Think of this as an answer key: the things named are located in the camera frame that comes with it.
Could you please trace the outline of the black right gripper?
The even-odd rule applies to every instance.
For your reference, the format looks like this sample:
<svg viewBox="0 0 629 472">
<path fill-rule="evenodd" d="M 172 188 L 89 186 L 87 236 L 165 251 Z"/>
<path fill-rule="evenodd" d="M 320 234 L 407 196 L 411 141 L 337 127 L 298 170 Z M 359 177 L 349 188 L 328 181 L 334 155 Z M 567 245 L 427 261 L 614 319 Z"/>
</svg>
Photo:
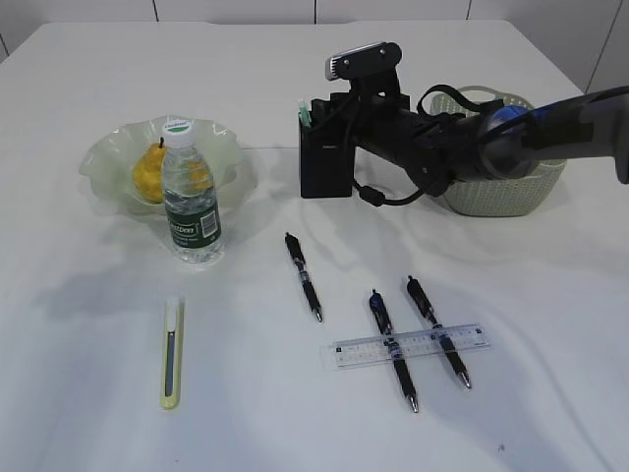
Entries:
<svg viewBox="0 0 629 472">
<path fill-rule="evenodd" d="M 437 85 L 428 94 L 444 92 L 456 103 L 474 112 L 428 114 L 419 106 L 410 110 L 410 97 L 400 94 L 391 100 L 379 94 L 367 104 L 359 102 L 355 89 L 334 92 L 329 99 L 314 98 L 310 113 L 324 115 L 320 127 L 334 118 L 345 124 L 344 147 L 354 148 L 350 171 L 353 191 L 363 197 L 379 197 L 376 189 L 355 179 L 356 150 L 364 149 L 403 169 L 416 185 L 416 197 L 438 197 L 456 181 L 485 178 L 478 138 L 485 121 L 485 106 L 469 100 L 455 88 Z"/>
</svg>

